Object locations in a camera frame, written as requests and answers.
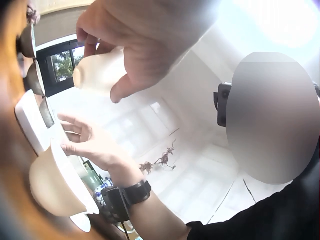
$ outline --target hair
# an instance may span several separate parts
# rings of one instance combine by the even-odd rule
[[[320,97],[320,87],[319,87],[319,85],[316,84],[315,82],[313,82],[313,85],[315,86],[316,93],[317,93],[318,97]]]

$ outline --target dried branch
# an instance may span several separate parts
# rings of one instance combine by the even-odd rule
[[[161,167],[170,167],[172,168],[172,170],[174,170],[176,168],[176,165],[173,164],[173,166],[169,166],[168,165],[168,161],[169,161],[169,154],[173,155],[173,150],[174,150],[174,147],[173,147],[173,143],[176,141],[176,139],[172,142],[172,145],[170,148],[167,148],[167,151],[162,153],[162,157],[161,158],[158,158],[153,164],[150,163],[150,162],[145,162],[143,164],[140,164],[140,170],[143,172],[143,171],[147,171],[148,175],[151,173],[151,169],[152,169],[152,166],[155,165],[155,164],[158,164],[160,165]]]

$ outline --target wooden table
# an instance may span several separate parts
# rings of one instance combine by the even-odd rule
[[[25,93],[17,62],[16,38],[26,26],[26,0],[13,0],[1,9],[0,29],[0,185],[21,229],[39,240],[109,240],[118,232],[96,215],[89,233],[78,229],[69,218],[56,217],[33,200],[28,183],[29,167],[37,157],[16,121],[14,107]]]

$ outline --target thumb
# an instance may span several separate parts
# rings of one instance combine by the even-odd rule
[[[113,85],[110,91],[110,98],[113,103],[118,103],[122,98],[126,98],[131,94],[142,91],[151,87],[150,81],[133,82],[128,74],[124,75],[120,80]]]
[[[85,148],[82,147],[82,143],[76,143],[76,142],[66,143],[65,142],[61,144],[61,148],[67,156],[69,155],[76,155],[81,157],[88,156],[88,151],[86,151]]]

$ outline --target white teacup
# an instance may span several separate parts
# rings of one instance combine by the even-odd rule
[[[53,215],[70,217],[78,213],[99,213],[91,194],[54,139],[32,163],[29,180],[34,199]]]

